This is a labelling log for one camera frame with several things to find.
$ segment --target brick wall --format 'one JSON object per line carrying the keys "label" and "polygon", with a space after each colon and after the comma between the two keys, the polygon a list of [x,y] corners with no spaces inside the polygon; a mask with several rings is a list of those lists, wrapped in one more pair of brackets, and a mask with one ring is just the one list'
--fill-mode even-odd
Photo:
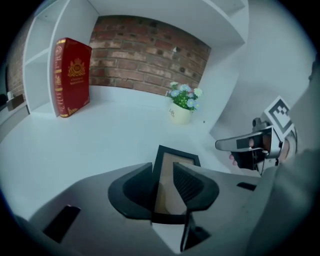
{"label": "brick wall", "polygon": [[169,24],[101,16],[91,35],[90,84],[165,95],[172,81],[198,87],[210,47]]}
{"label": "brick wall", "polygon": [[25,92],[22,74],[23,56],[28,31],[30,29],[32,21],[33,16],[31,16],[24,23],[23,27],[13,40],[6,58],[6,63],[8,67],[8,89],[9,91],[12,91],[15,96],[23,94],[24,99]]}

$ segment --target white flower pot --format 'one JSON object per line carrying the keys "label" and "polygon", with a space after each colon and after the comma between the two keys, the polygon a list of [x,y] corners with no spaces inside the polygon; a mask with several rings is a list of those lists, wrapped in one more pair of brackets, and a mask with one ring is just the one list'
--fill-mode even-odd
{"label": "white flower pot", "polygon": [[186,125],[190,123],[191,111],[172,103],[169,107],[169,116],[173,123]]}

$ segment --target book spine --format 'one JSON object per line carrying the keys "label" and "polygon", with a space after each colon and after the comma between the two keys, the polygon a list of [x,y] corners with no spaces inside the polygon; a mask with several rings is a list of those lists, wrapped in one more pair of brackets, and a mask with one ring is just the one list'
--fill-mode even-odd
{"label": "book spine", "polygon": [[64,53],[66,39],[60,39],[56,42],[55,51],[54,51],[54,91],[55,91],[55,100],[58,106],[58,111],[60,117],[67,118],[68,110],[64,102],[64,87],[63,87],[63,78],[62,78],[62,58]]}

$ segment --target book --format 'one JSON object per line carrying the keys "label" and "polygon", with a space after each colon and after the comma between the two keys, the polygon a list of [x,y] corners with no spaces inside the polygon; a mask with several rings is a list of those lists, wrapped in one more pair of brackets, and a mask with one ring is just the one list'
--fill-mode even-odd
{"label": "book", "polygon": [[56,42],[54,91],[60,117],[68,118],[90,102],[89,65],[92,48],[71,38]]}

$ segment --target artificial flower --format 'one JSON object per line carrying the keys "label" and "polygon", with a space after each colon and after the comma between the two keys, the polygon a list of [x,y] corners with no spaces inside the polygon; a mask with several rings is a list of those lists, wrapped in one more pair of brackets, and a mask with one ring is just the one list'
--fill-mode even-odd
{"label": "artificial flower", "polygon": [[191,92],[191,88],[190,88],[190,86],[187,85],[187,84],[182,84],[182,85],[180,86],[180,91],[187,91],[187,92],[189,93],[189,92]]}
{"label": "artificial flower", "polygon": [[178,82],[171,82],[170,83],[170,86],[172,87],[172,86],[177,86],[179,83]]}
{"label": "artificial flower", "polygon": [[188,101],[186,102],[186,105],[189,107],[189,108],[193,108],[195,106],[195,101],[190,98],[188,99]]}
{"label": "artificial flower", "polygon": [[198,97],[200,97],[203,94],[203,91],[200,88],[194,89],[194,94]]}
{"label": "artificial flower", "polygon": [[171,92],[171,96],[172,96],[172,97],[177,97],[177,96],[179,95],[179,93],[180,93],[179,90],[173,90],[173,91]]}

